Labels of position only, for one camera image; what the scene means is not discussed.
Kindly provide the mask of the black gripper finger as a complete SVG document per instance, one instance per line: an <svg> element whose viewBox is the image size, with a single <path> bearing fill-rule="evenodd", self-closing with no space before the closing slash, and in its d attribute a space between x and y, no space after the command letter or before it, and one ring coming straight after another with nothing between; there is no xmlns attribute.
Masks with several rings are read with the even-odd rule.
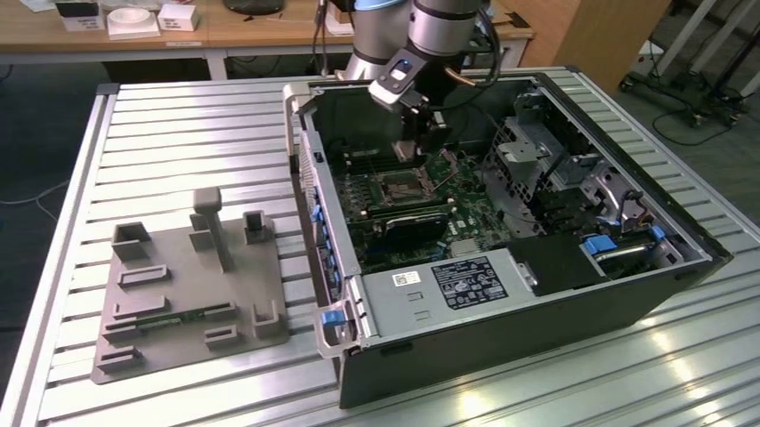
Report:
<svg viewBox="0 0 760 427"><path fill-rule="evenodd" d="M402 141L423 146L428 124L428 105L426 101L402 107Z"/></svg>
<svg viewBox="0 0 760 427"><path fill-rule="evenodd" d="M427 125L427 146L440 147L448 137L450 127L440 111L434 111Z"/></svg>

